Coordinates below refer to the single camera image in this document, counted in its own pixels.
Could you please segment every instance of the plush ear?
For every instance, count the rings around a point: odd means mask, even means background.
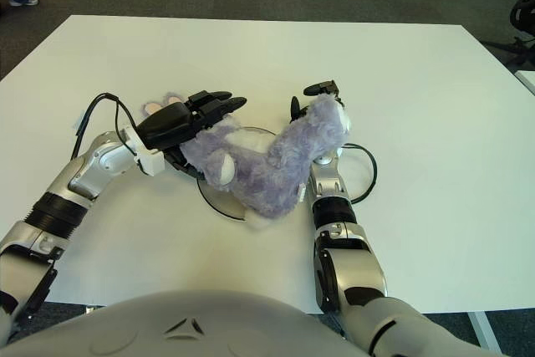
[[[141,108],[141,113],[144,117],[149,117],[150,115],[156,113],[162,108],[163,105],[160,105],[158,102],[149,102],[143,105],[143,107]]]
[[[164,103],[166,105],[174,104],[176,102],[184,102],[184,100],[182,100],[182,97],[180,95],[174,94],[172,92],[168,92],[164,97]]]
[[[147,102],[146,104],[144,104],[141,108],[141,113],[144,117],[149,117],[150,115],[156,113],[158,110],[165,108],[167,105],[174,104],[175,102],[183,102],[182,97],[180,97],[180,95],[169,92],[164,97],[164,101],[162,103]]]

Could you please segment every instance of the table leg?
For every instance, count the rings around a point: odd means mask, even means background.
[[[89,314],[89,313],[92,313],[93,311],[99,309],[100,306],[99,305],[86,305],[85,306],[85,313],[86,314]]]
[[[488,349],[496,353],[501,353],[500,345],[494,336],[492,331],[492,326],[488,322],[487,315],[485,311],[473,311],[468,313],[468,318],[470,318],[471,326],[473,326],[476,331],[477,341],[483,349]]]

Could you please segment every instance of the white table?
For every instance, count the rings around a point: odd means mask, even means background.
[[[535,71],[522,70],[517,71],[515,75],[535,95]]]
[[[534,307],[535,98],[459,26],[73,16],[0,82],[0,236],[68,161],[99,92],[140,121],[168,91],[227,90],[249,99],[242,122],[280,131],[291,96],[326,79],[341,88],[350,139],[379,164],[355,211],[390,295],[422,312]],[[85,145],[113,113],[95,111]],[[369,162],[348,152],[342,173],[359,193]],[[218,216],[176,171],[131,170],[72,237],[48,299],[226,288],[318,312],[305,205],[249,225]]]

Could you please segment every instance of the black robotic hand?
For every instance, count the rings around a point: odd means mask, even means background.
[[[175,102],[158,110],[137,126],[137,133],[148,149],[164,152],[166,160],[177,170],[189,176],[203,178],[182,155],[180,144],[195,138],[196,134],[212,127],[246,104],[245,98],[232,98],[230,92],[201,91],[185,103]]]
[[[303,94],[307,96],[316,96],[319,94],[333,94],[334,98],[342,105],[342,100],[340,97],[338,97],[339,89],[336,86],[336,83],[331,81],[324,81],[323,83],[310,85],[309,87],[305,88],[303,90]],[[307,114],[307,108],[308,106],[305,106],[301,109],[301,105],[299,104],[299,100],[297,97],[292,97],[292,104],[290,105],[290,115],[292,116],[292,119],[290,121],[294,121],[299,119],[300,117],[303,117]]]

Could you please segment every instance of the plush toy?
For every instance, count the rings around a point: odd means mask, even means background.
[[[180,96],[168,94],[163,104],[150,102],[143,111],[150,115],[180,101]],[[231,191],[243,205],[274,218],[292,211],[313,160],[341,147],[349,128],[342,105],[333,95],[320,94],[306,115],[279,135],[244,128],[234,116],[226,115],[181,144],[181,151],[210,186]]]

